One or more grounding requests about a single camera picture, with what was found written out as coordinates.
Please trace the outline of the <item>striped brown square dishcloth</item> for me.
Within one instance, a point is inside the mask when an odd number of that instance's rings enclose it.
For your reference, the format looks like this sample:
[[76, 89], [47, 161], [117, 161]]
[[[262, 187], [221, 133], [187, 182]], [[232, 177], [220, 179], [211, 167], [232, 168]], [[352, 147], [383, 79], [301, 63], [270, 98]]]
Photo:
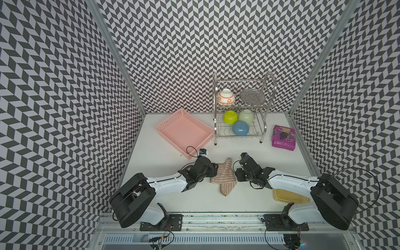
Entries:
[[228, 158], [224, 163], [218, 164], [217, 175], [210, 178], [210, 183], [218, 184], [220, 193], [224, 196], [228, 196], [237, 184], [232, 166], [233, 161]]

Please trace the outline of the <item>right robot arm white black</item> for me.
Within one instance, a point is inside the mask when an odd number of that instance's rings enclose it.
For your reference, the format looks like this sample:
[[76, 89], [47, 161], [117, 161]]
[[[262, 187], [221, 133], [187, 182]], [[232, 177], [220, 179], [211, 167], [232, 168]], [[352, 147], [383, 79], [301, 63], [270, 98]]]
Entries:
[[350, 227], [359, 202], [334, 176], [302, 177], [272, 167], [262, 168], [248, 153], [241, 154], [239, 164], [240, 168], [235, 171], [239, 182], [285, 190], [310, 199], [308, 203], [290, 202], [284, 207], [281, 212], [283, 228], [314, 222], [325, 222], [340, 230]]

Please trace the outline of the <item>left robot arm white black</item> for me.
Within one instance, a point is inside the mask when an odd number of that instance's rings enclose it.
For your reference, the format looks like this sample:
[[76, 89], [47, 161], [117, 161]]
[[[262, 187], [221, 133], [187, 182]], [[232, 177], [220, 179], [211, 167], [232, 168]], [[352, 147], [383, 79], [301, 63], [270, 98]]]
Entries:
[[189, 191], [205, 178], [217, 176], [217, 173], [216, 163], [199, 156], [195, 162], [185, 165], [171, 176], [147, 178], [143, 173], [135, 174], [111, 196], [112, 218], [122, 228], [140, 222], [156, 229], [167, 229], [170, 214], [161, 203], [154, 204], [154, 198]]

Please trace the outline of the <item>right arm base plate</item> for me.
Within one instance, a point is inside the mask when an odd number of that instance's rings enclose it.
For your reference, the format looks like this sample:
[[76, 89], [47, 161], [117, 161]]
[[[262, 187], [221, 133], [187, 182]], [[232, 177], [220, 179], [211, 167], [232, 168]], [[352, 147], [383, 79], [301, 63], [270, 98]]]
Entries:
[[261, 221], [265, 224], [267, 231], [309, 231], [307, 223], [296, 224], [288, 216], [280, 214], [264, 214]]

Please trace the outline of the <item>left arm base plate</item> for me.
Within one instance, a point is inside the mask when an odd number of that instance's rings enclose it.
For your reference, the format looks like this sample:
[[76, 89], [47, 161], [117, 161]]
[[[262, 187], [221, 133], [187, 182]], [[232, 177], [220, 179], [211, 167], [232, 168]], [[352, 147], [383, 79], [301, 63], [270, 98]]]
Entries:
[[140, 231], [181, 231], [183, 224], [183, 214], [171, 214], [162, 219], [157, 225], [150, 223], [140, 223]]

